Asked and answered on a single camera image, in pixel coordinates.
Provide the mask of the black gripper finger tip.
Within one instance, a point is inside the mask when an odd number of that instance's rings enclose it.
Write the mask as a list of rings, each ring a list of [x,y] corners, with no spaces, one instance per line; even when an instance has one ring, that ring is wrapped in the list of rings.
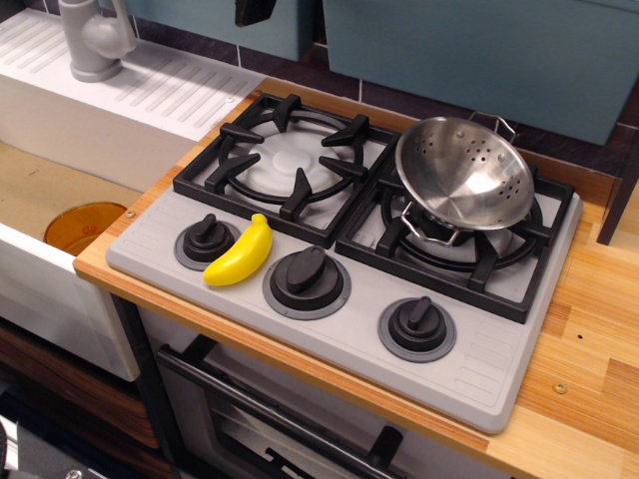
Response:
[[[247,27],[271,18],[277,0],[236,0],[235,25]]]

